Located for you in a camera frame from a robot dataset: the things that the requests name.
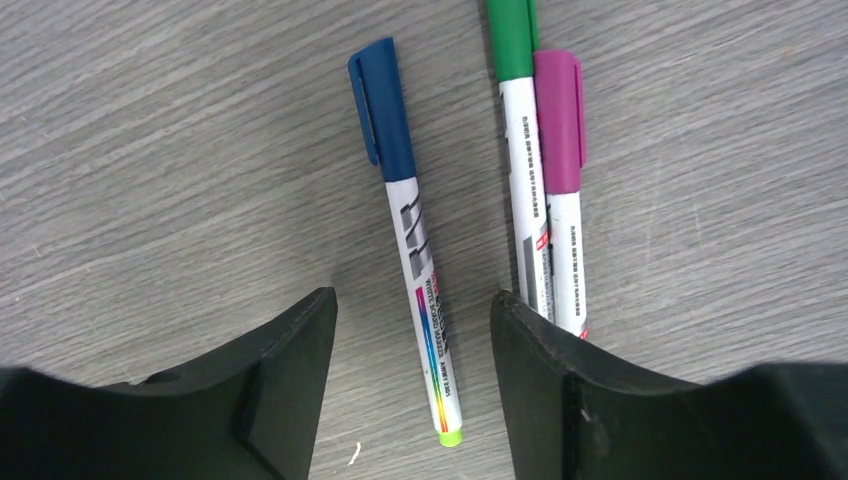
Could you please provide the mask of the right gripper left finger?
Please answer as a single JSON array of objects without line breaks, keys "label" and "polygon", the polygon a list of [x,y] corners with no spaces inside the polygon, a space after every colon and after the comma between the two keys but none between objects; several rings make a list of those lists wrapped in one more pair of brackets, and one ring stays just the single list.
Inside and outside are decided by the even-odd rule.
[{"label": "right gripper left finger", "polygon": [[138,384],[1,371],[5,479],[305,479],[337,320],[334,289]]}]

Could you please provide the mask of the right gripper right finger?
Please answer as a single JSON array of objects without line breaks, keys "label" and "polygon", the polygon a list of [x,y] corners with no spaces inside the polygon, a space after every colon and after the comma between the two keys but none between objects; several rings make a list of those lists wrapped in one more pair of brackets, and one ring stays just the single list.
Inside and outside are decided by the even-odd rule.
[{"label": "right gripper right finger", "polygon": [[763,363],[696,384],[495,294],[491,344],[519,479],[843,479],[847,368]]}]

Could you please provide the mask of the purple pen cap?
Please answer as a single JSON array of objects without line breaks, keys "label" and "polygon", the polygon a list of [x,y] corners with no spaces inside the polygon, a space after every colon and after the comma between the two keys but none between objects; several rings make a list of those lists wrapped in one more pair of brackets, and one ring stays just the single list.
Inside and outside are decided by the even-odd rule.
[{"label": "purple pen cap", "polygon": [[563,49],[538,50],[533,61],[545,190],[575,193],[588,159],[582,66]]}]

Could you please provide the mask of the blue-capped lime-end marker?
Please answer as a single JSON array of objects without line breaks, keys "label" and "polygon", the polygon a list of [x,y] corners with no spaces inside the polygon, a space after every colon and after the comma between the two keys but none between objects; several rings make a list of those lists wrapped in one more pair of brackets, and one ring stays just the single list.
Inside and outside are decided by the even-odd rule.
[{"label": "blue-capped lime-end marker", "polygon": [[417,175],[407,180],[383,182],[433,427],[439,443],[453,448],[463,440],[463,417]]}]

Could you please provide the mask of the navy blue pen cap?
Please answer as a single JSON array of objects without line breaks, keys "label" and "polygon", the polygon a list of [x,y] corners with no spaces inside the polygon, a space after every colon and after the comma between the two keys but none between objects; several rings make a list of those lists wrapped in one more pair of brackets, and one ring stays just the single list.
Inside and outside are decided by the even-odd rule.
[{"label": "navy blue pen cap", "polygon": [[386,182],[417,175],[394,39],[375,41],[347,62],[367,157]]}]

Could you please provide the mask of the bright green pen cap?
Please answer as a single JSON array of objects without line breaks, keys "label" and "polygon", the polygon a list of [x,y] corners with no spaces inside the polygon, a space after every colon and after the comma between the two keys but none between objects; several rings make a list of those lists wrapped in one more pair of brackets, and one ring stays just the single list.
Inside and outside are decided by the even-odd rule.
[{"label": "bright green pen cap", "polygon": [[499,83],[532,77],[539,47],[534,0],[486,0],[489,35]]}]

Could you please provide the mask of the teal marker pen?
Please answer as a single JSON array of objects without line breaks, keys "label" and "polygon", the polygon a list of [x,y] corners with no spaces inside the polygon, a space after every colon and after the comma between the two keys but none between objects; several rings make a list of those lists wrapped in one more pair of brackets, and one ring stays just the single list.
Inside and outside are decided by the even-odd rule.
[{"label": "teal marker pen", "polygon": [[498,83],[509,156],[519,295],[539,315],[555,321],[546,192],[532,77]]}]

